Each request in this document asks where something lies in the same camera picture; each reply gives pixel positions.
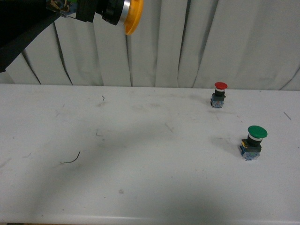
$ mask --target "table surface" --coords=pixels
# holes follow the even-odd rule
[[[300,92],[212,93],[1,84],[0,222],[300,224]]]

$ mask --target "white curtain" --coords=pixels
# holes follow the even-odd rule
[[[129,37],[98,14],[59,18],[0,82],[300,90],[299,68],[299,0],[144,0]]]

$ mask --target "green button cap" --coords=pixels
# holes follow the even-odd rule
[[[248,132],[255,138],[265,138],[268,135],[268,132],[260,126],[250,126]]]

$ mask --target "black cylinder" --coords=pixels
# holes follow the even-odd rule
[[[117,25],[124,7],[125,0],[99,0],[96,13],[110,24]]]
[[[248,141],[249,145],[254,146],[254,147],[258,146],[262,142],[262,141],[253,140],[251,137],[249,137],[249,135],[248,135],[247,141]]]
[[[225,91],[217,91],[215,89],[215,96],[224,96],[225,95]]]

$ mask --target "red button cap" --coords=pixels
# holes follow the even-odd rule
[[[223,83],[223,82],[217,82],[215,83],[216,88],[220,89],[220,90],[225,90],[228,86],[227,84]]]

